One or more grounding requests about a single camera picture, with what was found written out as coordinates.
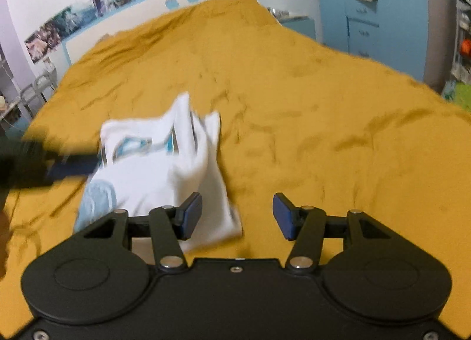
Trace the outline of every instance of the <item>yellow blanket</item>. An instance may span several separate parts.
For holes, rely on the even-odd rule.
[[[194,256],[287,257],[275,192],[330,215],[363,209],[449,267],[441,320],[471,332],[471,115],[373,61],[280,26],[255,0],[217,0],[99,43],[64,77],[28,135],[64,151],[98,147],[110,118],[164,113],[189,91],[222,118],[218,158],[244,238]],[[83,181],[10,193],[13,236],[0,283],[0,332],[30,319],[24,268],[72,232]],[[324,260],[339,251],[330,243]]]

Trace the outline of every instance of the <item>cabinet door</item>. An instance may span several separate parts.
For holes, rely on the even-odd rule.
[[[323,43],[328,47],[348,52],[348,28],[345,0],[319,0]]]
[[[378,0],[382,61],[423,81],[428,45],[428,0]]]
[[[381,61],[380,28],[349,20],[349,51],[355,56]]]
[[[379,24],[377,8],[377,1],[345,0],[345,11],[347,12],[347,17],[350,19]]]
[[[282,26],[303,34],[304,36],[308,36],[313,40],[316,39],[316,25],[314,20],[308,17],[299,20],[280,20],[280,23]]]

